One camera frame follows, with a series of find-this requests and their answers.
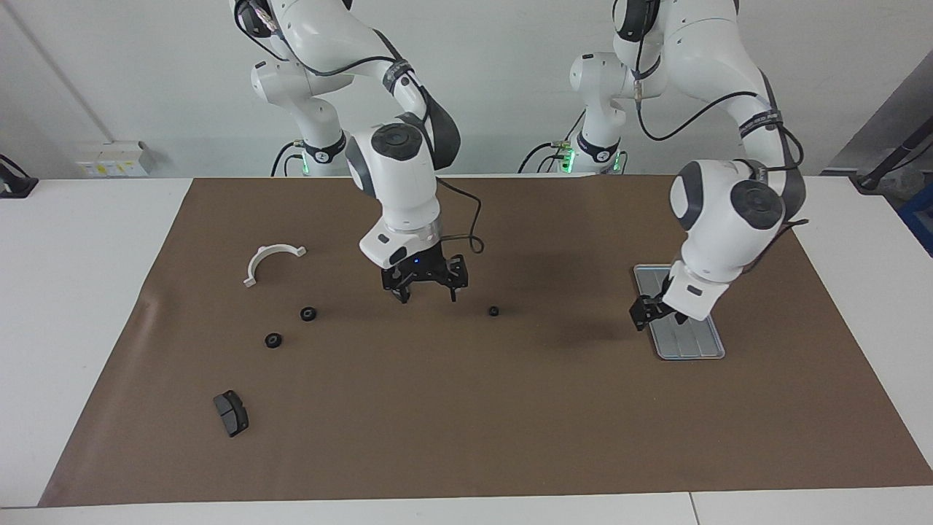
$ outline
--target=brown mat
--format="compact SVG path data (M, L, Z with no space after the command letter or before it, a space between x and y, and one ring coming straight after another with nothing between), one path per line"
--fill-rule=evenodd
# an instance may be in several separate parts
M933 484L793 235L717 307L724 361L662 362L627 310L633 266L684 238L670 178L456 182L488 251L459 303L400 305L349 180L195 181L41 505ZM459 233L472 204L439 192ZM308 255L245 288L279 242Z

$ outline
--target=green indicator light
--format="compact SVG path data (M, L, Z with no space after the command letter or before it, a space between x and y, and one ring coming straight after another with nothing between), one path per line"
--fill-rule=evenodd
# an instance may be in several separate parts
M577 152L571 149L564 157L564 163L561 165L561 171L572 173L574 171L574 160L577 158Z

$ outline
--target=white robotic arm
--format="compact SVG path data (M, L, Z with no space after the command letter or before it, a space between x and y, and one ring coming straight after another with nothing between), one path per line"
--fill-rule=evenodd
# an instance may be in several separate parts
M618 99L642 101L668 84L722 105L739 126L747 160L688 164L671 189L671 207L688 233L661 295L632 308L639 330L676 313L705 319L718 298L800 211L806 190L768 79L739 37L738 0L618 0L615 55L583 55L571 79L587 104L569 161L573 171L603 171L621 138Z
M352 0L231 2L241 29L254 40L267 38L284 62L257 67L257 92L292 112L306 143L313 135L319 144L335 145L306 148L313 160L336 162L345 154L356 186L383 205L380 220L360 241L363 253L383 269L383 286L406 303L412 282L435 281L455 300L467 286L467 270L462 256L446 260L442 254L435 176L460 149L451 116L389 40L350 14ZM351 75L378 79L404 113L346 138L336 110L311 95L340 89Z

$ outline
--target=black rubber wheel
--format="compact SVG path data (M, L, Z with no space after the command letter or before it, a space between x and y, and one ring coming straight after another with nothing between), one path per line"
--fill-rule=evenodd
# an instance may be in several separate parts
M301 309L301 320L305 322L311 322L317 319L317 310L312 306L307 306Z
M282 335L280 333L270 333L266 335L266 347L278 348L282 345Z

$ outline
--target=white table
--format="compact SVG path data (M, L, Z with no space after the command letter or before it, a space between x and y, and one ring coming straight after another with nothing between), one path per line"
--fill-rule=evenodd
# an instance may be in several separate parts
M38 502L189 184L43 181L0 201L0 523L933 523L933 488L10 509ZM882 198L808 188L797 235L933 462L933 259Z

